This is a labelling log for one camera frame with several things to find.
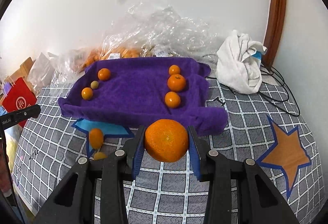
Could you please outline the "large round orange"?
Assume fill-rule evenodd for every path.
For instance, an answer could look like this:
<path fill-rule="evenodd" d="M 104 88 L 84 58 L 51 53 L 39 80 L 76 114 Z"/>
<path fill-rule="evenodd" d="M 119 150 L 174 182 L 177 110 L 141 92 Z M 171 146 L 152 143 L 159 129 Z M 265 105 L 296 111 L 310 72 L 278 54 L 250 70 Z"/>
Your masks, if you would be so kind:
<path fill-rule="evenodd" d="M 187 130 L 170 119 L 160 119 L 145 132 L 145 149 L 159 162 L 176 162 L 186 154 L 189 147 Z"/>

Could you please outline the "pale green-yellow small fruit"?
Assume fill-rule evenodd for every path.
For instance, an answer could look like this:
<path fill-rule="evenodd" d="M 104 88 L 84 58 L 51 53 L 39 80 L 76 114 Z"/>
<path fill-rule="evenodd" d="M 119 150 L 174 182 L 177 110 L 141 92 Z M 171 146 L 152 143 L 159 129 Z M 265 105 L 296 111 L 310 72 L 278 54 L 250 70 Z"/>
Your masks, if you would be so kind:
<path fill-rule="evenodd" d="M 98 81 L 92 81 L 90 84 L 91 89 L 95 90 L 98 89 L 99 87 L 99 82 Z"/>

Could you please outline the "large ribbed mandarin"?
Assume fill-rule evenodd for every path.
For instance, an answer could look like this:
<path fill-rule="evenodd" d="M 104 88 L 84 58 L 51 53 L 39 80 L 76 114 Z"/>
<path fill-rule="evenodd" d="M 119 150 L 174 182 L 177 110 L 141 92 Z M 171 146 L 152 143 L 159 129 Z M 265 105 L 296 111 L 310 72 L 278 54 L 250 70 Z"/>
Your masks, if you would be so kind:
<path fill-rule="evenodd" d="M 186 79 L 180 74 L 174 74 L 167 80 L 167 86 L 171 91 L 180 92 L 186 87 Z"/>

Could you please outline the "small orange with stem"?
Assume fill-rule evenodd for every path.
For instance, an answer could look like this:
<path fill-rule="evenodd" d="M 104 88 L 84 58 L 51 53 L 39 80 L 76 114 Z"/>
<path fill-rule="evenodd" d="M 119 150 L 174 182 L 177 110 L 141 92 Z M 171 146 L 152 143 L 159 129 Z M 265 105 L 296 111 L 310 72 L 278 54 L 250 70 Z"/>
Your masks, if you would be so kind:
<path fill-rule="evenodd" d="M 169 67 L 169 75 L 175 75 L 175 74 L 180 74 L 180 73 L 181 73 L 181 69 L 179 66 L 171 65 Z"/>

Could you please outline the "red paper bag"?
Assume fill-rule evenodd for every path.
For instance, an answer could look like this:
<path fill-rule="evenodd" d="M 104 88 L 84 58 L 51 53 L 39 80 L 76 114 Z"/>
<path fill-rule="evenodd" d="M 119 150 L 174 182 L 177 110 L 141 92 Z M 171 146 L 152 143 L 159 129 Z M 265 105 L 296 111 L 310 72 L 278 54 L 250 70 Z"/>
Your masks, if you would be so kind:
<path fill-rule="evenodd" d="M 37 118 L 41 109 L 36 107 L 36 102 L 37 99 L 34 93 L 30 90 L 25 80 L 19 77 L 10 90 L 5 92 L 3 99 L 1 99 L 1 106 L 8 113 L 32 107 L 30 117 Z"/>

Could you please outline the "yellow small fruit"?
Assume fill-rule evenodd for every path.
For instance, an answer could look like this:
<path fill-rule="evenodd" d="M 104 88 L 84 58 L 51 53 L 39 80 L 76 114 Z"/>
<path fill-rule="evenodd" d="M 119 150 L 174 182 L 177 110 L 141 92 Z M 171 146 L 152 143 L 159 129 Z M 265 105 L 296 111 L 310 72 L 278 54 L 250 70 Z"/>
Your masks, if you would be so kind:
<path fill-rule="evenodd" d="M 96 153 L 94 154 L 94 156 L 93 156 L 93 159 L 94 159 L 95 161 L 97 161 L 97 160 L 102 160 L 102 159 L 105 159 L 105 158 L 107 158 L 107 155 L 106 155 L 105 153 L 103 153 L 103 152 L 96 152 Z"/>

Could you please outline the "oval kumquat orange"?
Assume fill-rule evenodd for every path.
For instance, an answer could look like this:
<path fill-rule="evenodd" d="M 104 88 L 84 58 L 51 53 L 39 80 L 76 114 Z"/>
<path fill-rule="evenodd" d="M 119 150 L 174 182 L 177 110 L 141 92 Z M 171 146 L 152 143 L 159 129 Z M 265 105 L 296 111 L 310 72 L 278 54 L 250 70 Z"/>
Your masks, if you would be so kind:
<path fill-rule="evenodd" d="M 103 132 L 99 128 L 93 128 L 89 132 L 89 142 L 93 149 L 100 149 L 104 142 Z"/>

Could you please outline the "white plastic bag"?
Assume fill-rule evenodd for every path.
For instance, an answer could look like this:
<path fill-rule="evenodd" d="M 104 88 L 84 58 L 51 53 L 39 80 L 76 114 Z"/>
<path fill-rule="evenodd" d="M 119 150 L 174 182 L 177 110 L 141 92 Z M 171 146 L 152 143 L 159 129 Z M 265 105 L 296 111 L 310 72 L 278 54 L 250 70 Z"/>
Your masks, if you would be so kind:
<path fill-rule="evenodd" d="M 40 53 L 30 69 L 27 81 L 32 85 L 34 92 L 38 93 L 43 87 L 51 84 L 54 72 L 55 68 L 50 59 L 45 54 Z"/>

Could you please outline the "orange star patch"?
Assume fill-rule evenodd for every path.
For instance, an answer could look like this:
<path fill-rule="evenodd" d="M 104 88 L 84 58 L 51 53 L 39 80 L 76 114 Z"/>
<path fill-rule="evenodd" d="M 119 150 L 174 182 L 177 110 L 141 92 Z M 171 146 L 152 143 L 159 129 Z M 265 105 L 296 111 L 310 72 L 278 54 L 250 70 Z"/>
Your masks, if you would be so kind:
<path fill-rule="evenodd" d="M 298 126 L 287 132 L 269 116 L 267 120 L 274 143 L 256 163 L 262 167 L 281 170 L 286 182 L 286 197 L 290 197 L 298 171 L 310 166 L 312 162 L 301 143 Z"/>

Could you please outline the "grey white checked tablecloth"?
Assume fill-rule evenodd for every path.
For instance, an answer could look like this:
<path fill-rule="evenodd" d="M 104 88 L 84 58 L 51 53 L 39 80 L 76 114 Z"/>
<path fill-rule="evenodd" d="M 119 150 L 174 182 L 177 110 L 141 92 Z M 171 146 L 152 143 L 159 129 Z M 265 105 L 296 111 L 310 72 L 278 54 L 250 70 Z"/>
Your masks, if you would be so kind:
<path fill-rule="evenodd" d="M 263 84 L 258 94 L 241 95 L 216 80 L 209 80 L 206 105 L 223 106 L 228 112 L 227 126 L 221 135 L 205 140 L 227 158 L 242 161 L 258 159 L 274 143 L 267 120 L 281 128 L 298 126 L 300 140 L 312 164 L 301 168 L 290 197 L 280 170 L 264 171 L 277 187 L 301 223 L 310 223 L 327 200 L 320 154 L 315 139 L 295 104 L 280 86 Z M 28 208 L 36 214 L 70 167 L 86 156 L 87 137 L 72 127 L 74 119 L 62 117 L 56 102 L 69 86 L 59 90 L 43 88 L 38 97 L 41 113 L 27 121 L 15 156 L 12 178 Z M 208 183 L 198 182 L 190 158 L 175 163 L 158 162 L 144 155 L 141 170 L 133 182 L 124 183 L 124 196 L 130 223 L 202 223 Z"/>

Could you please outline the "small orange by blue star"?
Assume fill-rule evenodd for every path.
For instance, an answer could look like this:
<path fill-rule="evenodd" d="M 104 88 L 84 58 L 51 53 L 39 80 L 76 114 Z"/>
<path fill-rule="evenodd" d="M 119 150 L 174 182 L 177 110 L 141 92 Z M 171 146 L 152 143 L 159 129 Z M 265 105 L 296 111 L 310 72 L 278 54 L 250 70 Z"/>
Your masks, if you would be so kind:
<path fill-rule="evenodd" d="M 81 91 L 81 96 L 82 96 L 82 99 L 88 101 L 93 97 L 93 90 L 91 88 L 84 88 Z"/>

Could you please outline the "purple towel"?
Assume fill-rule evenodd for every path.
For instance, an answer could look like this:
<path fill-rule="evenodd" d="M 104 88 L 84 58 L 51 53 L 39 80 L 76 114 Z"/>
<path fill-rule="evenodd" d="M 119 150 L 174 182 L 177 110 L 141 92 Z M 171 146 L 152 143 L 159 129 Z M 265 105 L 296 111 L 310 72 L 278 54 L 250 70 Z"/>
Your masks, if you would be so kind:
<path fill-rule="evenodd" d="M 169 67 L 180 67 L 186 88 L 180 93 L 181 105 L 165 105 L 169 91 Z M 111 77 L 98 79 L 107 68 Z M 184 127 L 193 126 L 199 136 L 218 135 L 227 125 L 228 114 L 222 107 L 206 107 L 210 67 L 186 57 L 139 57 L 97 61 L 72 86 L 67 97 L 58 99 L 65 117 L 108 122 L 126 127 L 149 126 L 159 119 L 172 119 Z M 93 97 L 84 100 L 81 91 L 98 81 Z"/>

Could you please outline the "medium orange on towel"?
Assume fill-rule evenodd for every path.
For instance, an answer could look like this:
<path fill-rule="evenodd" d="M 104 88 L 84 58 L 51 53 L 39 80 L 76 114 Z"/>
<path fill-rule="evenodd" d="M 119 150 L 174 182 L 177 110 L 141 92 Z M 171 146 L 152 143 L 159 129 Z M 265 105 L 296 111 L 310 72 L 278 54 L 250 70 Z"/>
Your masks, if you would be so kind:
<path fill-rule="evenodd" d="M 180 103 L 181 98 L 176 92 L 170 91 L 165 94 L 165 104 L 167 107 L 175 109 L 180 106 Z"/>

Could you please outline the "white grey-striped cloth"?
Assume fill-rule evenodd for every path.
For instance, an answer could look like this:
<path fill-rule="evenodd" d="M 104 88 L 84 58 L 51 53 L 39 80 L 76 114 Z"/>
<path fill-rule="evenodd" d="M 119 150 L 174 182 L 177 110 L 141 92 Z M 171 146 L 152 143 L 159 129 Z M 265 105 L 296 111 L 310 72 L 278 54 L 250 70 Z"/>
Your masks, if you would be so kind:
<path fill-rule="evenodd" d="M 262 56 L 267 48 L 249 34 L 231 31 L 217 51 L 216 78 L 240 94 L 257 93 L 262 84 Z"/>

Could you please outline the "clear plastic bag of oranges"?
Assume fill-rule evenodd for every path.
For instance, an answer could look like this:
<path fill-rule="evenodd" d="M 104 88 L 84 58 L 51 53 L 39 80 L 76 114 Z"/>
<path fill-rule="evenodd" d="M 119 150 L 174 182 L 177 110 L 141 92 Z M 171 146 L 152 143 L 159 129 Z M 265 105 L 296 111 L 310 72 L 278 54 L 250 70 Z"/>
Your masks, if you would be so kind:
<path fill-rule="evenodd" d="M 190 57 L 213 64 L 224 41 L 216 23 L 182 17 L 172 6 L 141 2 L 112 22 L 101 44 L 101 59 Z"/>

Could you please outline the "brown wooden door frame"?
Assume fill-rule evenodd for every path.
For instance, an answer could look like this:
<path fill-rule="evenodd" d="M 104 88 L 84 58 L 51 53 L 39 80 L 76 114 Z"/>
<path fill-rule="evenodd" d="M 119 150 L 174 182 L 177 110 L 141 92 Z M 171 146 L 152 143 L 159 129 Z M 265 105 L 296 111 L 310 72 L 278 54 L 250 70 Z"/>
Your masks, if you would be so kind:
<path fill-rule="evenodd" d="M 280 39 L 284 27 L 287 0 L 270 0 L 269 17 L 263 44 L 267 47 L 267 53 L 262 63 L 271 68 L 279 48 Z"/>

